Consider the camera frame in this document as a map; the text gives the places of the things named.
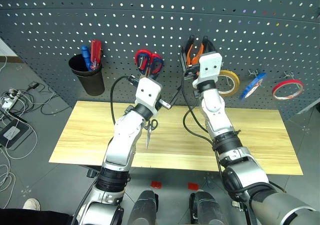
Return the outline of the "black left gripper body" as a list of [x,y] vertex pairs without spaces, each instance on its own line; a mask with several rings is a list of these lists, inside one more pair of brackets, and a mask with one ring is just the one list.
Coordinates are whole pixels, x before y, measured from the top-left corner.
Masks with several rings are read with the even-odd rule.
[[165,108],[167,110],[170,110],[172,108],[172,105],[164,101],[163,99],[159,99],[156,101],[155,108],[156,110],[160,110],[160,108]]

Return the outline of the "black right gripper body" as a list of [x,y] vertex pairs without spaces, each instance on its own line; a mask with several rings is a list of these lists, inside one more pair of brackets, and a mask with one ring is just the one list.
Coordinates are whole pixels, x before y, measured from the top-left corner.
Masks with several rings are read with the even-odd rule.
[[182,70],[183,70],[183,74],[184,74],[184,80],[189,80],[189,79],[193,79],[195,80],[198,76],[198,73],[200,71],[200,64],[194,64],[194,65],[186,65],[184,63],[182,63],[181,65]]

